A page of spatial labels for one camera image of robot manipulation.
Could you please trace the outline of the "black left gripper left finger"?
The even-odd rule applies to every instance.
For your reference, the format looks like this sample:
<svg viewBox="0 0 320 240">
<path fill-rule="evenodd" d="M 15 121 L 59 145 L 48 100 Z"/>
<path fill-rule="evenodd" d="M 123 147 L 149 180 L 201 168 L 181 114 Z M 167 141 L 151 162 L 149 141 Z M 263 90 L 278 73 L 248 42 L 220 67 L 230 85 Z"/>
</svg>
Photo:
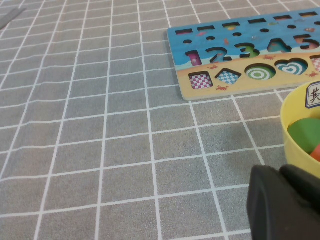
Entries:
<svg viewBox="0 0 320 240">
<path fill-rule="evenodd" d="M 320 238 L 320 207 L 302 198 L 273 167 L 251 169 L 246 208 L 254 240 Z"/>
</svg>

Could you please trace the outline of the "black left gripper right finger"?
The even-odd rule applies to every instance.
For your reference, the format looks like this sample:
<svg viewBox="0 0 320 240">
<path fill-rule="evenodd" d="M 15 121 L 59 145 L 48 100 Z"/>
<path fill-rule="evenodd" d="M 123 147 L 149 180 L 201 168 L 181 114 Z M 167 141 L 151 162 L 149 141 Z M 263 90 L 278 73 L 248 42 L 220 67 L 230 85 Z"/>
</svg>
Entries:
<svg viewBox="0 0 320 240">
<path fill-rule="evenodd" d="M 305 170 L 291 165 L 283 165 L 279 172 L 291 187 L 313 208 L 320 207 L 320 179 Z"/>
</svg>

